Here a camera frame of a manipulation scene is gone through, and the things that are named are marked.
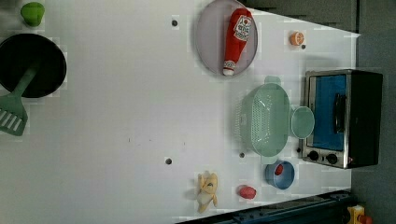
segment spatula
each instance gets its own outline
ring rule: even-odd
[[[8,95],[0,97],[0,131],[21,136],[28,120],[21,96],[38,71],[40,61],[36,61],[26,70],[17,87]]]

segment yellow object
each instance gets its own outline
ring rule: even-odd
[[[198,175],[198,183],[200,188],[200,192],[197,197],[199,204],[198,212],[203,213],[212,200],[215,206],[218,205],[218,198],[216,197],[218,177],[215,174],[211,174],[208,178]]]
[[[350,220],[347,224],[361,224],[361,222],[358,221],[358,215],[364,215],[364,207],[356,205],[353,207],[348,207],[347,210],[350,214]]]

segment gray wall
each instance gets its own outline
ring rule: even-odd
[[[357,0],[238,0],[278,15],[355,32]]]
[[[395,223],[396,217],[395,36],[396,29],[375,30],[358,39],[358,67],[384,75],[379,164],[352,171],[352,193],[365,204],[375,223]]]
[[[396,0],[361,0],[360,34],[396,28]]]

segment ketchup bottle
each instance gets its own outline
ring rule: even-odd
[[[227,30],[226,47],[223,74],[224,76],[232,76],[233,70],[239,61],[242,50],[248,41],[253,17],[245,8],[238,8],[233,12],[230,18],[230,24]]]

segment red tomato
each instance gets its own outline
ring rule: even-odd
[[[276,167],[275,175],[280,175],[280,174],[282,174],[282,172],[283,172],[283,165],[282,165],[282,164],[279,164],[279,165]]]
[[[256,190],[252,187],[244,187],[239,190],[239,195],[245,199],[253,199],[256,196]]]

